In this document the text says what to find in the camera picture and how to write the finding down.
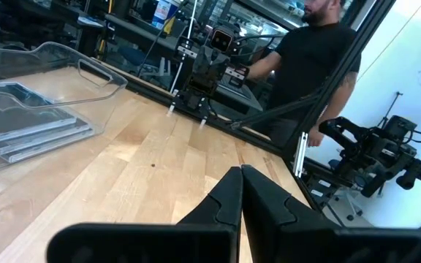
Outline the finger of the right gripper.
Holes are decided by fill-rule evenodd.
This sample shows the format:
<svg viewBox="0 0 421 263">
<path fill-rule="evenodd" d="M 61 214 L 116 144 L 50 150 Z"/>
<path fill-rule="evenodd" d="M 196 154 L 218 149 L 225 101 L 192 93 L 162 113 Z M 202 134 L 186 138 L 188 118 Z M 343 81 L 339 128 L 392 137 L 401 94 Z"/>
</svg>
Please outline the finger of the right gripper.
<svg viewBox="0 0 421 263">
<path fill-rule="evenodd" d="M 188 72 L 188 76 L 211 78 L 211 49 L 209 47 L 202 46 L 198 51 L 193 51 L 190 47 L 178 46 L 177 52 L 179 60 L 177 76 Z"/>
<path fill-rule="evenodd" d="M 232 65 L 229 56 L 219 54 L 216 59 L 210 62 L 210 73 L 217 82 L 227 75 L 230 77 L 232 85 L 242 86 L 249 74 L 249 68 L 242 64 Z"/>
</svg>

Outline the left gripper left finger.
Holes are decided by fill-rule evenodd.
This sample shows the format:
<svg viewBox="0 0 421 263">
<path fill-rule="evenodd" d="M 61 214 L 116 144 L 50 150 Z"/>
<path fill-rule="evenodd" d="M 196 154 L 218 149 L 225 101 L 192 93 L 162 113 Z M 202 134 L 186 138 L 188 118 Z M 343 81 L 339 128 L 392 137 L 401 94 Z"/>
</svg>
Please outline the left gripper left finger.
<svg viewBox="0 0 421 263">
<path fill-rule="evenodd" d="M 79 223 L 48 243 L 47 263 L 238 263 L 243 175 L 231 167 L 176 224 Z"/>
</svg>

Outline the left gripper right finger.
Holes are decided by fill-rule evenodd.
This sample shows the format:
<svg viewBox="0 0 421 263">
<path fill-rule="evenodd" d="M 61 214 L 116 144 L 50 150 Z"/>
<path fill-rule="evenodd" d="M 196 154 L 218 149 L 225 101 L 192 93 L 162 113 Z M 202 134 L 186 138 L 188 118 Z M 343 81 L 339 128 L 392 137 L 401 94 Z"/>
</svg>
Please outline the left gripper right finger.
<svg viewBox="0 0 421 263">
<path fill-rule="evenodd" d="M 252 166 L 241 169 L 253 263 L 421 263 L 421 230 L 339 226 Z"/>
</svg>

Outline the white rod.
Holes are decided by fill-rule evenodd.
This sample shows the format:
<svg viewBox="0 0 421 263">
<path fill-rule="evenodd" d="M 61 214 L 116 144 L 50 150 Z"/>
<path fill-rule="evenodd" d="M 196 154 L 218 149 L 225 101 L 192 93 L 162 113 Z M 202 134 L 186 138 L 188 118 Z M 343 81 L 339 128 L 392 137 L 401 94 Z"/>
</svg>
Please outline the white rod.
<svg viewBox="0 0 421 263">
<path fill-rule="evenodd" d="M 184 49 L 190 50 L 190 47 L 187 47 L 187 45 L 189 44 L 190 36 L 191 36 L 192 30 L 193 30 L 194 21 L 195 21 L 195 18 L 194 17 L 195 17 L 195 14 L 196 14 L 197 2 L 198 1 L 199 0 L 194 0 L 193 10 L 192 10 L 192 13 L 191 13 L 191 17 L 189 19 L 188 31 L 187 31 L 187 34 L 186 34 L 186 38 L 181 37 L 178 40 L 178 48 L 182 48 L 183 47 Z M 172 86 L 171 86 L 171 89 L 170 89 L 170 93 L 173 96 L 178 93 L 178 89 L 179 89 L 178 79 L 179 79 L 179 77 L 181 75 L 181 71 L 183 69 L 183 64 L 184 64 L 184 61 L 186 59 L 186 53 L 185 53 L 184 50 L 179 50 L 178 53 L 181 55 L 181 58 L 179 60 L 180 61 L 180 64 L 178 66 L 178 70 L 177 70 L 177 72 L 175 74 L 175 79 L 173 80 L 173 83 L 172 83 Z"/>
</svg>

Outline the blue white container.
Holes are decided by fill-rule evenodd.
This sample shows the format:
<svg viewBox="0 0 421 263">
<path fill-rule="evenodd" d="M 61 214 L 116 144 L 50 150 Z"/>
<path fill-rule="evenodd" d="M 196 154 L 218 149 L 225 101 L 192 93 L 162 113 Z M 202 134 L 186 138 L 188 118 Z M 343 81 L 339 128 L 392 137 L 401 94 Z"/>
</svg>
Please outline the blue white container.
<svg viewBox="0 0 421 263">
<path fill-rule="evenodd" d="M 165 21 L 172 17 L 180 3 L 180 0 L 157 0 L 151 24 L 158 29 L 162 29 Z"/>
</svg>

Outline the black side desk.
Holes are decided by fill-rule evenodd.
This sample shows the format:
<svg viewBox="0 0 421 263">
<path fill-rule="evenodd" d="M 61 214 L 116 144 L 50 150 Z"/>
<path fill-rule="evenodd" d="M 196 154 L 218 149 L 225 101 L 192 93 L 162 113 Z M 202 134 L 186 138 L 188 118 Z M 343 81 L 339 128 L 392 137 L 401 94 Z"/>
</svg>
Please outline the black side desk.
<svg viewBox="0 0 421 263">
<path fill-rule="evenodd" d="M 178 65 L 172 60 L 180 37 L 187 35 L 188 25 L 181 20 L 172 22 L 171 33 L 161 32 L 139 18 L 132 21 L 106 15 L 114 35 L 125 40 L 117 49 L 137 77 L 154 81 L 168 90 Z"/>
</svg>

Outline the person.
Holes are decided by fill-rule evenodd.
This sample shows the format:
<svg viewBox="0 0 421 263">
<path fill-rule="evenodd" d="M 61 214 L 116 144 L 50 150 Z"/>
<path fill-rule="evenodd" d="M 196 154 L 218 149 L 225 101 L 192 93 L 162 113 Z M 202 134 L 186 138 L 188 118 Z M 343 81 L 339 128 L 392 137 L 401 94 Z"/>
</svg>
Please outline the person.
<svg viewBox="0 0 421 263">
<path fill-rule="evenodd" d="M 268 77 L 275 73 L 273 89 L 266 110 L 305 99 L 318 91 L 343 58 L 356 37 L 356 31 L 340 23 L 346 0 L 305 0 L 302 26 L 285 34 L 278 46 L 249 67 L 247 80 Z M 308 146 L 320 146 L 324 135 L 319 131 L 323 121 L 334 119 L 345 108 L 357 82 L 361 54 L 342 77 L 342 81 L 314 125 L 308 131 Z M 284 147 L 303 121 L 311 106 L 265 119 L 253 129 L 267 135 Z"/>
</svg>

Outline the clear plastic bin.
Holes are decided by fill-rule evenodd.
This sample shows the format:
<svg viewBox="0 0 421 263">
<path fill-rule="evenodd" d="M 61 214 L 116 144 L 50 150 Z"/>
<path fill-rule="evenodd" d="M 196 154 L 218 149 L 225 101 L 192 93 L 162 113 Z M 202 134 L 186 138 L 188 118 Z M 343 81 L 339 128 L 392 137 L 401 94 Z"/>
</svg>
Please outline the clear plastic bin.
<svg viewBox="0 0 421 263">
<path fill-rule="evenodd" d="M 92 58 L 56 42 L 33 50 L 0 48 L 0 83 L 17 82 L 101 134 L 127 80 Z M 11 165 L 0 157 L 0 169 Z"/>
</svg>

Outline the silver frame bracket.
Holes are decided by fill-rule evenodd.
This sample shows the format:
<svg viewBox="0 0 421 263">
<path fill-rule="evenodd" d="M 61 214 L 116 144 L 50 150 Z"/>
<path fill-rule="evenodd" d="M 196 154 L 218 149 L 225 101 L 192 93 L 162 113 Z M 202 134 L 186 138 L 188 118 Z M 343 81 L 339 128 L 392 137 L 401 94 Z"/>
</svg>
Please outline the silver frame bracket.
<svg viewBox="0 0 421 263">
<path fill-rule="evenodd" d="M 303 163 L 308 145 L 308 134 L 304 131 L 301 133 L 297 143 L 297 150 L 295 152 L 295 159 L 292 171 L 295 177 L 301 178 L 303 174 Z"/>
</svg>

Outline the black aluminium table frame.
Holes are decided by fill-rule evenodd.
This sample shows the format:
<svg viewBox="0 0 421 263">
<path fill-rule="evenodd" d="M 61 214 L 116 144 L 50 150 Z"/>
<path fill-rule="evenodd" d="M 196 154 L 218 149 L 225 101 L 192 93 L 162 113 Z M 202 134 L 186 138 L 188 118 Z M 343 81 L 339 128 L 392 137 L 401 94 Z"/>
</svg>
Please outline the black aluminium table frame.
<svg viewBox="0 0 421 263">
<path fill-rule="evenodd" d="M 395 2 L 396 0 L 375 0 L 358 28 L 356 37 L 352 40 L 351 45 L 345 49 L 344 56 L 338 61 L 336 68 L 332 70 L 330 75 L 325 78 L 321 88 L 317 92 L 305 99 L 291 104 L 285 104 L 273 110 L 268 110 L 265 113 L 258 113 L 241 120 L 226 121 L 222 117 L 213 116 L 207 121 L 208 125 L 267 152 L 276 154 L 285 161 L 297 155 L 298 152 L 293 151 L 296 141 L 301 138 L 303 132 L 308 132 L 311 126 L 317 122 L 316 114 L 320 113 L 322 108 L 327 104 L 327 100 L 331 98 L 335 89 L 341 84 L 341 81 L 346 76 L 347 70 L 352 67 L 356 58 L 363 52 Z M 260 122 L 276 115 L 290 113 L 299 107 L 306 106 L 309 106 L 310 110 L 295 127 L 292 135 L 282 148 L 277 148 L 268 138 L 263 137 L 248 127 L 251 123 Z"/>
</svg>

